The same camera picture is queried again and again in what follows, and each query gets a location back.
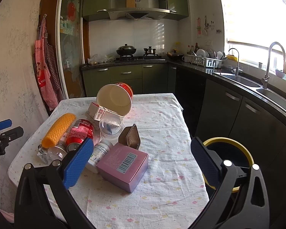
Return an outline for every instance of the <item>stainless steel sink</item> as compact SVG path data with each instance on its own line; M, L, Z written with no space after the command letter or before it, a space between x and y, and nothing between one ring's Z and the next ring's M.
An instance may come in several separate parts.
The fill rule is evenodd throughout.
M256 91L269 98L274 103L278 104L284 110L286 110L286 100L283 97L277 95L269 89L257 89Z
M241 77L241 76L234 76L234 75L221 75L222 77L225 77L225 78L228 78L228 79L231 79L235 82L238 82L240 84L243 84L245 86L248 86L248 87L254 87L254 88L260 88L261 85L247 79L247 78L244 78L244 77Z

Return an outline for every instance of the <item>drawer handle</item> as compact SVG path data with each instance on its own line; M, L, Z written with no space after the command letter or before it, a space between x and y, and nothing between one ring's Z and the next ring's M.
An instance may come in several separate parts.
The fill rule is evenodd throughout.
M238 98L238 97L235 97L235 96L229 94L228 92L226 92L226 96L229 97L229 98L231 98L231 99L233 99L233 100L235 100L235 101L239 101L239 98Z
M260 114L259 110L256 110L255 108L251 107L249 104L246 103L245 105L246 108L250 109L252 112L256 113L256 114Z

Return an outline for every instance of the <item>coca-cola can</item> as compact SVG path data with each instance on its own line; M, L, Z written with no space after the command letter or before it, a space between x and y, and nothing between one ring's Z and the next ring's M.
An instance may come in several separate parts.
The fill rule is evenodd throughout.
M67 152L76 150L86 137L93 139L94 127L90 121L80 119L71 128L66 140Z

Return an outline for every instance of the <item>silver screw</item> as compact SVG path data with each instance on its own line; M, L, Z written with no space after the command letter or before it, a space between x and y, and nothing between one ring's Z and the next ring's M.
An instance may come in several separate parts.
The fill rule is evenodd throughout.
M228 167L232 166L232 162L230 160L225 160L223 164Z
M257 164L253 164L252 168L255 169L255 170L259 170L259 166Z
M26 164L26 165L24 166L24 168L25 168L25 169L31 169L31 166L32 166L31 164Z
M52 162L52 165L55 166L55 167L57 167L57 166L60 165L60 161L59 161L59 160L54 160L54 161Z

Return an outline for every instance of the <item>white dish rack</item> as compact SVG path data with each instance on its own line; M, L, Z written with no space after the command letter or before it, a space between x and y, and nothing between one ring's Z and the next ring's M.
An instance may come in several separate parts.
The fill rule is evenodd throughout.
M207 68L220 68L223 61L191 55L190 62Z

